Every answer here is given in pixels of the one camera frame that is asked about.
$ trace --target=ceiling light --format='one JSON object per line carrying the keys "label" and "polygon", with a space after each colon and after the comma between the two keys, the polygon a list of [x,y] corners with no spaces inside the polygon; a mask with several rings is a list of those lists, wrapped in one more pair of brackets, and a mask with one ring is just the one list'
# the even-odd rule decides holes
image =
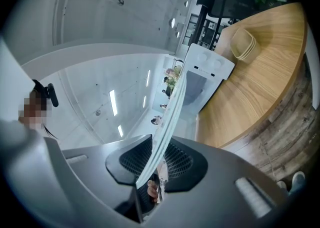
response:
{"label": "ceiling light", "polygon": [[176,22],[175,18],[172,18],[169,20],[169,25],[171,26],[171,28],[173,28],[175,26],[175,22]]}
{"label": "ceiling light", "polygon": [[110,95],[110,99],[111,99],[111,106],[112,106],[113,115],[116,116],[118,111],[117,111],[117,105],[116,105],[115,91],[114,90],[110,91],[109,95]]}
{"label": "ceiling light", "polygon": [[148,87],[149,84],[149,76],[150,76],[150,70],[148,70],[148,77],[146,78],[146,87]]}
{"label": "ceiling light", "polygon": [[118,131],[119,131],[120,137],[122,137],[124,133],[122,132],[121,125],[118,126]]}

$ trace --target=curved wooden counter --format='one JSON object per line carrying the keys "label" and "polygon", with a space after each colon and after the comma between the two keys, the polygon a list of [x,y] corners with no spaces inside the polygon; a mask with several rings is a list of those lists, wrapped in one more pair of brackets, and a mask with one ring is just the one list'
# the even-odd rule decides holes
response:
{"label": "curved wooden counter", "polygon": [[[230,49],[239,27],[261,46],[251,64],[237,62]],[[299,3],[269,9],[223,29],[215,52],[232,60],[235,68],[199,113],[196,140],[222,148],[267,118],[296,78],[306,38],[307,21]]]}

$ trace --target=wooden table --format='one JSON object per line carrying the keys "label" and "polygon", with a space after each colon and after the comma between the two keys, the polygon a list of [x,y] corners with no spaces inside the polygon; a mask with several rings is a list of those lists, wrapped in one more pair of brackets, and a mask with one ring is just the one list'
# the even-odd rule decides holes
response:
{"label": "wooden table", "polygon": [[[237,62],[230,49],[230,40],[240,27],[261,46],[251,64]],[[266,10],[223,29],[215,52],[236,64],[199,113],[196,140],[222,148],[266,119],[297,75],[306,38],[307,21],[300,3]]]}

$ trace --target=wooden countertop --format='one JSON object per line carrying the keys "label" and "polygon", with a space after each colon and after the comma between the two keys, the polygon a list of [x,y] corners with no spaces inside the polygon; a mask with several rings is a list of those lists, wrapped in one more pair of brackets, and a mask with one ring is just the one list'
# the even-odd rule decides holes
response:
{"label": "wooden countertop", "polygon": [[[251,63],[238,61],[230,40],[239,27],[261,46]],[[222,148],[245,136],[268,117],[296,78],[307,39],[307,21],[300,3],[278,6],[222,30],[215,52],[235,68],[198,115],[196,140]]]}

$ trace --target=recessed ceiling light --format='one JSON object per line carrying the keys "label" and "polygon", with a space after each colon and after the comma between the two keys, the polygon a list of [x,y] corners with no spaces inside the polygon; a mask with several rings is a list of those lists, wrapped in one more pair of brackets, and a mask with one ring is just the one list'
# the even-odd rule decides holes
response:
{"label": "recessed ceiling light", "polygon": [[118,111],[117,111],[117,105],[116,105],[116,96],[115,96],[115,91],[112,90],[109,92],[110,95],[110,100],[111,100],[111,106],[112,106],[112,111],[113,115],[116,116]]}
{"label": "recessed ceiling light", "polygon": [[150,76],[150,70],[148,70],[148,77],[146,78],[146,87],[148,87],[149,84],[149,76]]}
{"label": "recessed ceiling light", "polygon": [[171,28],[173,28],[175,26],[175,22],[176,22],[175,18],[172,18],[169,20],[169,25],[171,26]]}
{"label": "recessed ceiling light", "polygon": [[118,126],[118,131],[119,131],[120,137],[122,137],[124,133],[122,132],[121,125]]}

